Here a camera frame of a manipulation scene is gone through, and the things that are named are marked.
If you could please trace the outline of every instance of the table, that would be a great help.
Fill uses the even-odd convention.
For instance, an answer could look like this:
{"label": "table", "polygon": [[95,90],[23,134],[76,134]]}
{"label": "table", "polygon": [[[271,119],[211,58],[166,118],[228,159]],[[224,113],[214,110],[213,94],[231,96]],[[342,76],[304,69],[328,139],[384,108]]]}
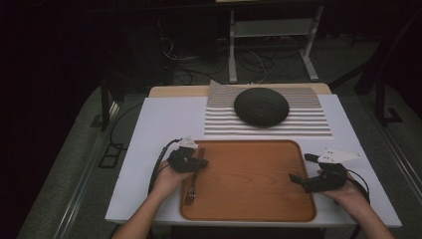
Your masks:
{"label": "table", "polygon": [[[295,138],[302,153],[321,154],[326,147],[360,153],[363,159],[343,165],[358,172],[371,191],[372,207],[389,227],[401,222],[376,177],[369,160],[351,127],[336,95],[325,84],[277,84],[283,88],[311,87],[331,128],[331,139]],[[250,85],[235,87],[248,88]],[[208,86],[156,87],[145,99],[128,148],[119,179],[105,216],[108,221],[125,222],[147,195],[149,177],[162,148],[171,140],[187,135],[204,138],[204,116]],[[317,164],[306,162],[309,176],[317,175]],[[261,226],[261,227],[341,227],[355,225],[349,216],[331,200],[314,194],[316,219],[312,222],[255,222],[255,221],[189,221],[179,213],[180,188],[161,206],[155,223],[158,225]]]}

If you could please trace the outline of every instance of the striped cloth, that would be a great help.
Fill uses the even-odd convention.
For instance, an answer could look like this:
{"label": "striped cloth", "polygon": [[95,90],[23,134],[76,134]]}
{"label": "striped cloth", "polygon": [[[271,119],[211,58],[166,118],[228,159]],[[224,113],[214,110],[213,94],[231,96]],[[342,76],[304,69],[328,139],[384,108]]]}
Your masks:
{"label": "striped cloth", "polygon": [[312,88],[271,89],[282,94],[289,102],[289,115],[278,125],[260,128],[244,123],[234,111],[236,97],[247,89],[211,81],[205,116],[205,136],[332,137],[317,94]]}

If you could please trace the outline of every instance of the round black object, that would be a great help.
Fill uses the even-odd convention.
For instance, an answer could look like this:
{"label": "round black object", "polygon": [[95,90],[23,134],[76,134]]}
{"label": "round black object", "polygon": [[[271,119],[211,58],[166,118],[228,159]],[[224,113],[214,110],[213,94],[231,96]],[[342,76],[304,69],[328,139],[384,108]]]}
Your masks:
{"label": "round black object", "polygon": [[274,126],[289,114],[288,101],[278,92],[267,88],[248,89],[236,98],[236,115],[246,123],[259,127]]}

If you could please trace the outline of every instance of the white tabletop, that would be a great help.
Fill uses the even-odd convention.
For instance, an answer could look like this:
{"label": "white tabletop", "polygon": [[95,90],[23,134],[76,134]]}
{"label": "white tabletop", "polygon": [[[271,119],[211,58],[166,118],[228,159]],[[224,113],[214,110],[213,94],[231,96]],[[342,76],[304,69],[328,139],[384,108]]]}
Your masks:
{"label": "white tabletop", "polygon": [[[296,141],[302,153],[319,155],[327,147],[360,153],[363,159],[343,165],[359,173],[368,183],[372,207],[388,227],[399,227],[401,222],[375,175],[350,122],[336,95],[318,95],[333,138],[283,138]],[[161,150],[173,139],[190,135],[193,139],[204,136],[206,97],[148,98],[142,106],[130,146],[105,219],[125,222],[147,196],[150,175]],[[219,139],[250,139],[239,136]],[[177,146],[171,146],[167,155]],[[309,177],[317,175],[316,163],[306,162]],[[316,218],[312,222],[242,222],[242,221],[189,221],[179,213],[180,188],[161,206],[155,223],[167,225],[208,226],[271,226],[271,227],[340,227],[354,222],[332,200],[314,194]]]}

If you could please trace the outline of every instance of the wooden tray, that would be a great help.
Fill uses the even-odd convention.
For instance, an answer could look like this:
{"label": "wooden tray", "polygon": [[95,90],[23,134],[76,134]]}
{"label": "wooden tray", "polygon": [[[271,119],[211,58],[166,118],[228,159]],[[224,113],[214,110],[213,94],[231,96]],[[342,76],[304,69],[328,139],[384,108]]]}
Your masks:
{"label": "wooden tray", "polygon": [[307,177],[301,149],[291,140],[197,140],[207,168],[200,170],[196,198],[183,205],[191,178],[183,182],[181,215],[188,220],[312,221],[314,198],[289,173]]}

